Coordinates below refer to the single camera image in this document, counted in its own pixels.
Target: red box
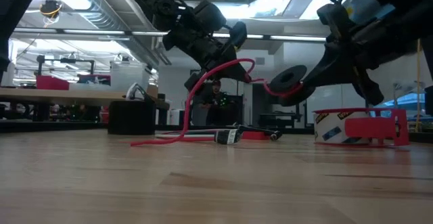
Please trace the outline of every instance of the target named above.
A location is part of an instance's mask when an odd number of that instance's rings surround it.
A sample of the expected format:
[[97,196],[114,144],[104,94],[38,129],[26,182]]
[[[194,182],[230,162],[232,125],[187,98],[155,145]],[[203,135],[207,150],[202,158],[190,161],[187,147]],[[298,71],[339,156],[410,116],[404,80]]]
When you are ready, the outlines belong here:
[[69,90],[69,82],[52,76],[36,76],[37,89]]

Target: ductwork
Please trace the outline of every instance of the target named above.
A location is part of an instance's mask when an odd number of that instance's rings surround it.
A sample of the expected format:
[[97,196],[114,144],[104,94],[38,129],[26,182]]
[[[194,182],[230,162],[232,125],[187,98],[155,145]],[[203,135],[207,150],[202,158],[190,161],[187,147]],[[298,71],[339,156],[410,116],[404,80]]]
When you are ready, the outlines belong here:
[[[91,7],[88,9],[88,11],[91,11],[91,13],[82,13],[80,15],[92,23],[96,28],[102,30],[129,30],[129,27],[110,7],[106,0],[87,1],[91,3]],[[129,49],[131,53],[141,62],[145,62],[151,65],[153,68],[158,67],[158,58],[145,45],[143,45],[137,37],[131,37],[129,41],[117,42]]]

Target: red object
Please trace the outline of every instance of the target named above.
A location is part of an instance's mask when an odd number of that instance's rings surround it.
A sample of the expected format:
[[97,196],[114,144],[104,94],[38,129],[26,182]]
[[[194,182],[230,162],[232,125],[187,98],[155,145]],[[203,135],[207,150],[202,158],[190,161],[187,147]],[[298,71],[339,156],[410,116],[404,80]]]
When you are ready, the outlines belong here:
[[104,106],[101,109],[100,114],[101,114],[101,121],[102,121],[102,123],[106,123],[107,124],[110,121],[110,114],[109,114],[108,108],[109,108],[108,106]]
[[269,136],[266,136],[263,132],[244,132],[242,133],[242,139],[269,140]]
[[36,76],[37,89],[69,90],[69,82],[52,76]]
[[[382,117],[380,114],[380,112],[389,111],[391,111],[391,117],[389,118]],[[370,144],[368,145],[369,147],[404,146],[410,144],[405,110],[389,108],[345,108],[315,111],[315,113],[337,112],[374,112],[372,117],[348,118],[344,122],[345,133],[348,137],[362,137],[378,140],[377,145]],[[394,140],[394,144],[385,145],[384,140],[389,138]]]

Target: tape roll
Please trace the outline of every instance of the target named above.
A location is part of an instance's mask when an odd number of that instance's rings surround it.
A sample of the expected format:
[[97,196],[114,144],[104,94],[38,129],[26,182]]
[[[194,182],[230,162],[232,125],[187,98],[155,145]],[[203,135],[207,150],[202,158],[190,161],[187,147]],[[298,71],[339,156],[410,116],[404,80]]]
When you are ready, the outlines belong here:
[[368,112],[326,112],[317,111],[314,114],[316,143],[332,143],[346,145],[365,145],[370,143],[367,138],[348,137],[344,122],[348,118],[367,118]]

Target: black circular disc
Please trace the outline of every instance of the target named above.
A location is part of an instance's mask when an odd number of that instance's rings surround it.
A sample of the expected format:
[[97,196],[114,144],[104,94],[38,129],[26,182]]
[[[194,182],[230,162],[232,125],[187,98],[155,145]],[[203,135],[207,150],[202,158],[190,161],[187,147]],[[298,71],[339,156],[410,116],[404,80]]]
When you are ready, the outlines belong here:
[[278,103],[282,106],[295,106],[310,97],[315,90],[315,87],[303,87],[300,91],[291,96],[280,97]]
[[299,81],[306,74],[306,66],[297,65],[284,70],[278,74],[269,84],[269,88],[273,92],[284,93],[290,90],[293,85],[299,83]]

